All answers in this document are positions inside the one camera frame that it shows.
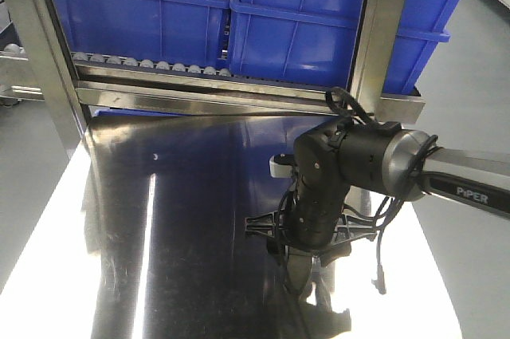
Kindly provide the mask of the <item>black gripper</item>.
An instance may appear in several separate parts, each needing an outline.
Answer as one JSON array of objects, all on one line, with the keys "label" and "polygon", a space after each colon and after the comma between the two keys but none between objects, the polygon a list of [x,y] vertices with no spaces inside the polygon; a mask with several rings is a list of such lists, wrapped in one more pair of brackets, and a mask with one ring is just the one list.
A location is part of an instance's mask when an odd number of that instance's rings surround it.
[{"label": "black gripper", "polygon": [[266,238],[266,250],[285,256],[286,246],[317,254],[322,267],[351,254],[350,242],[373,240],[374,228],[358,220],[350,224],[343,205],[351,183],[339,168],[338,153],[351,120],[330,120],[298,136],[293,145],[293,188],[285,205],[245,219],[245,234]]}]

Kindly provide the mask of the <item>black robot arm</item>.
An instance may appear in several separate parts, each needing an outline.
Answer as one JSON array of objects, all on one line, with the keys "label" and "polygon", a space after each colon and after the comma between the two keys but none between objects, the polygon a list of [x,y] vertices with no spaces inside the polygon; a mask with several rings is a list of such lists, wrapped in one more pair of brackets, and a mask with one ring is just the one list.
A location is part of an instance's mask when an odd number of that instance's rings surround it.
[{"label": "black robot arm", "polygon": [[509,214],[505,154],[438,147],[436,137],[398,123],[339,117],[296,138],[271,172],[292,186],[276,211],[248,218],[245,231],[328,264],[351,242],[373,239],[407,201],[436,195],[499,216]]}]

